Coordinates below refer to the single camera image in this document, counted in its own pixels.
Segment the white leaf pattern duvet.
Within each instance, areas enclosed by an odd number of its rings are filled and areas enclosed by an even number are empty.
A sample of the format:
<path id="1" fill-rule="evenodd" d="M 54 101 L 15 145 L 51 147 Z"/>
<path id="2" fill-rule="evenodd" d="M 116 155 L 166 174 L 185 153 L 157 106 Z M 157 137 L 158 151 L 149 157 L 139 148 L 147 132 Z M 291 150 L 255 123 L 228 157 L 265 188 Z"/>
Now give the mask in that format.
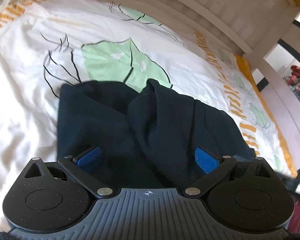
<path id="1" fill-rule="evenodd" d="M 0 0 L 0 231 L 3 199 L 33 157 L 54 161 L 62 85 L 150 78 L 225 111 L 279 172 L 296 168 L 245 59 L 172 9 L 142 0 Z"/>

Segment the white wooden bed frame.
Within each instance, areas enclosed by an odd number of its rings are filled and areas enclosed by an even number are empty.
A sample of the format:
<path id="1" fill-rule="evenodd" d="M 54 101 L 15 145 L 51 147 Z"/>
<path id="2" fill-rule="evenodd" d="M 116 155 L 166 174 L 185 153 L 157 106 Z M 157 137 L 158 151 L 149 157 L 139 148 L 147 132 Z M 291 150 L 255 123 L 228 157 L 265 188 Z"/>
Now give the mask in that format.
<path id="1" fill-rule="evenodd" d="M 110 0 L 150 14 L 180 35 L 189 28 L 242 55 L 300 165 L 300 101 L 283 80 L 300 63 L 300 0 Z"/>

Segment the dark navy zip hoodie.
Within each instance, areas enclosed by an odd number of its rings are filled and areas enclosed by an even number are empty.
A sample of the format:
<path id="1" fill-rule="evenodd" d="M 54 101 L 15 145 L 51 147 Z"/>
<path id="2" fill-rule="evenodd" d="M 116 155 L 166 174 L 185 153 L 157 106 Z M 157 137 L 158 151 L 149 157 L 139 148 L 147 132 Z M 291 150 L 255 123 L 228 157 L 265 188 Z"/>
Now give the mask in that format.
<path id="1" fill-rule="evenodd" d="M 205 174 L 197 149 L 216 159 L 256 156 L 224 111 L 153 79 L 141 92 L 121 82 L 61 87 L 57 156 L 91 147 L 101 150 L 91 175 L 115 189 L 185 189 Z"/>

